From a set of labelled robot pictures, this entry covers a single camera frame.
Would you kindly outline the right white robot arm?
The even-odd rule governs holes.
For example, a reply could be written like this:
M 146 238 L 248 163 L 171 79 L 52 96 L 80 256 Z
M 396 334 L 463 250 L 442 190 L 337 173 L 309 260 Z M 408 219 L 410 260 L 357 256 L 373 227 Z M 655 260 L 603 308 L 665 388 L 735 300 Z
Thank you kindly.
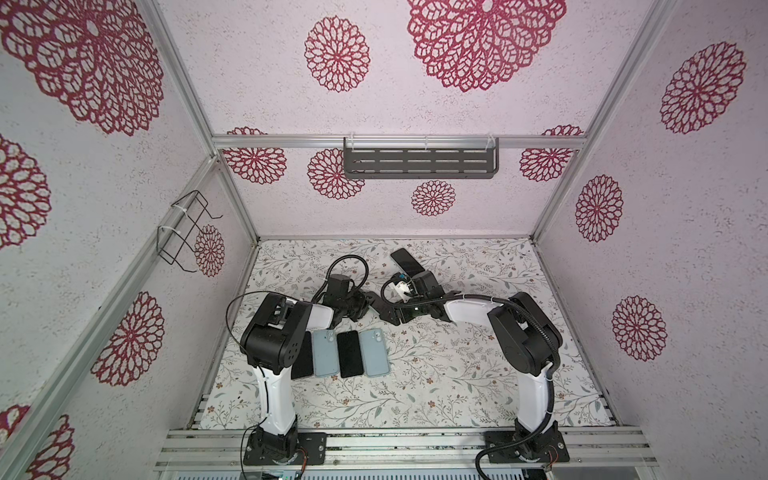
M 504 298 L 447 292 L 429 271 L 423 271 L 414 277 L 394 275 L 378 293 L 368 292 L 365 297 L 382 319 L 395 325 L 428 314 L 493 330 L 504 358 L 517 374 L 519 403 L 512 430 L 484 435 L 485 447 L 474 460 L 477 471 L 485 459 L 543 463 L 547 468 L 570 460 L 554 418 L 554 374 L 561 366 L 563 340 L 531 295 L 518 292 Z

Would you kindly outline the grey phone case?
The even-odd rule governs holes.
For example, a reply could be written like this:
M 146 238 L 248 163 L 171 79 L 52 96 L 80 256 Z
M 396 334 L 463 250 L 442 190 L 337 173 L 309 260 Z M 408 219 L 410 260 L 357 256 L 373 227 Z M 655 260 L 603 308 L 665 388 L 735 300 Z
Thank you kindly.
M 390 373 L 388 350 L 384 332 L 380 328 L 364 330 L 359 333 L 364 373 L 375 378 Z
M 337 336 L 334 330 L 321 329 L 311 333 L 313 370 L 316 377 L 331 377 L 340 373 Z

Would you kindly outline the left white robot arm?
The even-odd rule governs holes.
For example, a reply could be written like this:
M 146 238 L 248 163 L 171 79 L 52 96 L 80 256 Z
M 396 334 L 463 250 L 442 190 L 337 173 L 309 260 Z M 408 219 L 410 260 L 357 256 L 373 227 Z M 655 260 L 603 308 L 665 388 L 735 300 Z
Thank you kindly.
M 337 334 L 344 318 L 356 320 L 373 296 L 351 278 L 332 274 L 312 301 L 263 291 L 263 299 L 236 341 L 253 369 L 261 417 L 241 437 L 241 466 L 297 465 L 325 462 L 325 433 L 301 433 L 292 382 L 308 376 L 361 376 L 366 366 L 361 335 Z

